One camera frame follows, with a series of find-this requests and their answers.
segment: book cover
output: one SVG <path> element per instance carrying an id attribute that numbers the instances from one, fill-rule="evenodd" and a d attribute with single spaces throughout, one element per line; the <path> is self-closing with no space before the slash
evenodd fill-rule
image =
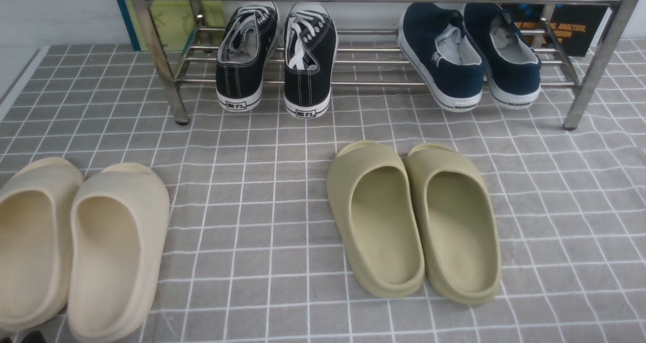
<path id="1" fill-rule="evenodd" d="M 148 51 L 143 39 L 139 22 L 134 14 L 130 0 L 117 0 L 122 13 L 132 49 L 135 51 Z M 220 1 L 202 1 L 206 22 L 209 26 L 224 26 L 224 14 Z M 188 1 L 155 1 L 150 7 L 157 31 L 164 49 L 182 50 L 191 32 L 194 21 Z"/>

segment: grid floor mat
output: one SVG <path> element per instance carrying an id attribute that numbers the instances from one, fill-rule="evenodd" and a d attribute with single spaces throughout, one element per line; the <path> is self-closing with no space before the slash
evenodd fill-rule
<path id="1" fill-rule="evenodd" d="M 212 88 L 185 86 L 192 120 L 180 127 L 148 55 L 53 46 L 0 123 L 0 183 L 51 155 L 86 177 L 133 161 L 164 180 L 172 217 L 155 303 L 123 341 L 643 342 L 644 55 L 646 40 L 620 43 L 574 132 L 561 129 L 570 90 L 520 111 L 485 92 L 474 111 L 447 113 L 424 88 L 335 89 L 330 111 L 305 122 L 286 113 L 277 87 L 251 114 L 233 114 Z M 543 76 L 561 78 L 548 67 Z M 337 67 L 335 77 L 419 80 L 411 67 Z M 461 306 L 429 283 L 405 299 L 362 290 L 325 191 L 335 152 L 360 139 L 401 155 L 443 143 L 478 166 L 501 238 L 496 299 Z M 75 341 L 64 311 L 36 329 L 50 343 Z"/>

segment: sneaker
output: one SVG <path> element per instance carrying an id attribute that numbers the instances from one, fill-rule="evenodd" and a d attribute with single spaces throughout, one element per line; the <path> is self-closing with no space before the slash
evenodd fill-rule
<path id="1" fill-rule="evenodd" d="M 399 21 L 397 42 L 441 108 L 465 112 L 480 102 L 485 61 L 464 31 L 459 11 L 414 3 Z"/>
<path id="2" fill-rule="evenodd" d="M 229 111 L 249 111 L 260 102 L 262 75 L 279 43 L 279 12 L 274 3 L 238 8 L 220 44 L 215 71 L 216 92 Z"/>
<path id="3" fill-rule="evenodd" d="M 508 10 L 495 4 L 467 4 L 464 23 L 487 59 L 487 81 L 500 106 L 527 108 L 541 90 L 541 60 L 525 42 Z"/>
<path id="4" fill-rule="evenodd" d="M 332 99 L 339 38 L 319 3 L 298 3 L 285 23 L 285 106 L 300 119 L 320 117 Z"/>

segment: cream slide sandal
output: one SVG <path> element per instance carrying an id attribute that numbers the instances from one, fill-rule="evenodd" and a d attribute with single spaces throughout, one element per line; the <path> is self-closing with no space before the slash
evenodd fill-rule
<path id="1" fill-rule="evenodd" d="M 424 256 L 406 169 L 390 147 L 358 141 L 330 165 L 328 199 L 357 281 L 381 298 L 424 282 Z"/>
<path id="2" fill-rule="evenodd" d="M 115 341 L 146 319 L 159 277 L 170 201 L 152 170 L 116 164 L 90 177 L 72 205 L 74 337 Z"/>
<path id="3" fill-rule="evenodd" d="M 435 144 L 417 145 L 404 164 L 431 284 L 462 304 L 493 299 L 500 248 L 482 175 L 466 156 Z"/>
<path id="4" fill-rule="evenodd" d="M 29 164 L 0 190 L 0 328 L 19 331 L 55 316 L 67 301 L 70 209 L 83 175 L 67 160 Z"/>

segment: shoe rack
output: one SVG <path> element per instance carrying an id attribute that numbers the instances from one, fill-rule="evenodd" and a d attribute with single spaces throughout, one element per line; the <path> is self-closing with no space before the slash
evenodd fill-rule
<path id="1" fill-rule="evenodd" d="M 189 115 L 182 102 L 180 87 L 185 84 L 199 84 L 215 86 L 214 77 L 195 78 L 186 76 L 188 65 L 190 63 L 213 63 L 215 58 L 201 58 L 195 56 L 196 52 L 217 51 L 218 46 L 211 44 L 211 35 L 216 32 L 222 32 L 223 28 L 212 28 L 206 26 L 201 1 L 206 0 L 187 0 L 190 1 L 193 18 L 195 20 L 194 29 L 189 35 L 184 51 L 180 56 L 175 69 L 171 68 L 162 41 L 159 39 L 159 33 L 155 26 L 152 13 L 149 6 L 153 1 L 164 0 L 131 0 L 132 7 L 136 12 L 141 30 L 150 49 L 150 54 L 157 68 L 157 74 L 161 79 L 166 98 L 175 116 L 175 122 L 179 125 L 189 123 Z M 639 0 L 210 0 L 210 1 L 275 1 L 275 2 L 298 2 L 298 1 L 317 1 L 321 3 L 329 2 L 353 2 L 353 3 L 413 3 L 413 2 L 432 2 L 432 3 L 510 3 L 510 4 L 540 4 L 545 5 L 543 8 L 542 18 L 537 30 L 524 30 L 524 35 L 533 36 L 532 45 L 539 54 L 551 55 L 553 59 L 544 60 L 543 67 L 559 67 L 565 76 L 565 81 L 542 81 L 543 88 L 570 88 L 574 92 L 574 101 L 570 110 L 563 121 L 563 129 L 572 131 L 577 128 L 583 113 L 588 106 L 599 81 L 604 74 L 604 70 L 611 58 L 612 52 L 616 48 L 621 34 L 630 20 L 632 12 Z M 556 5 L 594 5 L 598 7 L 607 7 L 611 16 L 606 23 L 602 32 L 600 46 L 596 48 L 593 60 L 588 67 L 583 79 L 577 76 L 577 73 L 565 54 L 563 47 L 556 40 L 556 35 L 549 26 L 552 12 Z M 397 35 L 397 30 L 338 30 L 340 35 Z M 547 47 L 538 48 L 546 40 Z M 386 52 L 397 53 L 398 48 L 340 48 L 341 52 Z M 272 63 L 281 63 L 282 60 L 270 60 Z M 347 65 L 405 65 L 406 60 L 337 60 L 337 63 Z M 265 81 L 266 84 L 281 85 L 282 81 Z M 352 86 L 352 87 L 414 87 L 426 85 L 423 82 L 333 82 L 334 87 Z"/>

